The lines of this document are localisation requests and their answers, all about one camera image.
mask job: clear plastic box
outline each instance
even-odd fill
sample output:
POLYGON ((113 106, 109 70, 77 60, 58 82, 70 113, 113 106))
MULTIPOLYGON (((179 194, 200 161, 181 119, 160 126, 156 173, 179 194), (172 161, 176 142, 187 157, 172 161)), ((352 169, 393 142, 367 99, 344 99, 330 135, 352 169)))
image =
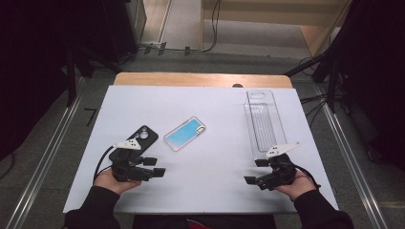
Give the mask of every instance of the clear plastic box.
POLYGON ((254 160, 266 159, 271 146, 287 143, 272 91, 247 91, 245 115, 254 160))

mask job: hand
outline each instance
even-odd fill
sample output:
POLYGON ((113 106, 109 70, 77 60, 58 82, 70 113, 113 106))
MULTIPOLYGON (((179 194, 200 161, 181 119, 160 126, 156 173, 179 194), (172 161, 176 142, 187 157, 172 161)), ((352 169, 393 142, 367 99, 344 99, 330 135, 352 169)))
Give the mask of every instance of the hand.
POLYGON ((109 189, 118 195, 123 192, 140 186, 139 180, 131 180, 127 182, 118 182, 113 177, 113 171, 111 169, 101 172, 95 180, 95 186, 109 189))
POLYGON ((297 170, 297 174, 295 175, 295 180, 290 185, 281 185, 274 188, 275 190, 282 192, 289 196, 289 198, 294 201, 299 196, 303 195, 304 193, 315 190, 315 186, 313 185, 312 180, 305 175, 303 172, 297 170))

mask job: blue phone case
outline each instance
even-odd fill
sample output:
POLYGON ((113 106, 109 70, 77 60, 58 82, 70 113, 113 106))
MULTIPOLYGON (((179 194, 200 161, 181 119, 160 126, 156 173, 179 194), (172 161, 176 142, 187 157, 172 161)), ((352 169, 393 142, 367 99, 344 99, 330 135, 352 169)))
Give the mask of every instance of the blue phone case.
POLYGON ((193 116, 187 121, 183 122, 182 125, 177 127, 175 130, 165 135, 164 140, 173 151, 178 151, 204 131, 205 125, 203 125, 195 116, 193 116))

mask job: white table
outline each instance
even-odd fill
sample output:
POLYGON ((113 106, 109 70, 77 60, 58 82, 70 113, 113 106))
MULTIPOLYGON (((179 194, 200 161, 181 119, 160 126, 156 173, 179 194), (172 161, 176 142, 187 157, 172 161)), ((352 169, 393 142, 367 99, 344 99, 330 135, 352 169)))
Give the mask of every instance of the white table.
MULTIPOLYGON (((256 167, 245 119, 244 88, 111 86, 84 152, 64 212, 77 209, 92 186, 104 151, 147 125, 160 138, 144 153, 166 168, 124 193, 116 212, 137 214, 277 214, 295 212, 287 196, 247 185, 244 176, 259 177, 270 168, 256 167), (163 136, 191 116, 206 131, 178 152, 163 136)), ((267 89, 274 94, 288 142, 302 142, 289 152, 292 162, 309 170, 337 209, 325 169, 294 89, 267 89)), ((101 168, 111 164, 106 158, 101 168)))

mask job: black sleeve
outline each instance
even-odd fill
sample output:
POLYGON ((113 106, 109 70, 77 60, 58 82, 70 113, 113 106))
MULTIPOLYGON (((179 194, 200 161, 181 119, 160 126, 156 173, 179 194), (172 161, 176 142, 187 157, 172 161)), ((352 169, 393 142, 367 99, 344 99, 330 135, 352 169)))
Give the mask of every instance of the black sleeve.
POLYGON ((354 228, 351 217, 336 211, 317 191, 304 193, 294 201, 304 229, 346 229, 354 228))
POLYGON ((118 200, 118 194, 105 188, 93 186, 83 205, 65 215, 65 227, 69 229, 119 228, 119 223, 114 218, 114 207, 118 200))

